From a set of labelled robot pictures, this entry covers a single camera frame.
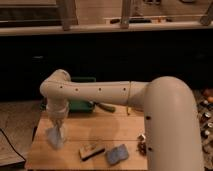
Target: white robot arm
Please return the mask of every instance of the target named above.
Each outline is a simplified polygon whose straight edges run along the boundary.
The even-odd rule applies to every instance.
[[[47,111],[56,118],[68,113],[68,99],[128,105],[144,110],[148,169],[150,171],[203,171],[201,137],[194,96],[174,77],[150,83],[73,83],[56,70],[40,86]]]

